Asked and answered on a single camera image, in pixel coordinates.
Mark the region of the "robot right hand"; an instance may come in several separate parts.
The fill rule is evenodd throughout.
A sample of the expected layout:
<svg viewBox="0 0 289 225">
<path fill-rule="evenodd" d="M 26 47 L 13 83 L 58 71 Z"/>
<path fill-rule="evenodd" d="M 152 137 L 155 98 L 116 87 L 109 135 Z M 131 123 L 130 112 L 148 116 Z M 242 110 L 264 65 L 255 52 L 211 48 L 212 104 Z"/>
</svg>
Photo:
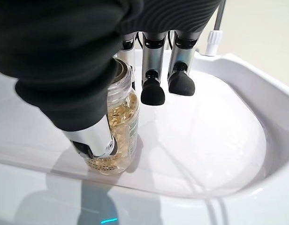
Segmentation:
<svg viewBox="0 0 289 225">
<path fill-rule="evenodd" d="M 106 158 L 117 143 L 107 89 L 124 35 L 199 33 L 218 0 L 0 0 L 0 72 L 79 153 Z"/>
</svg>

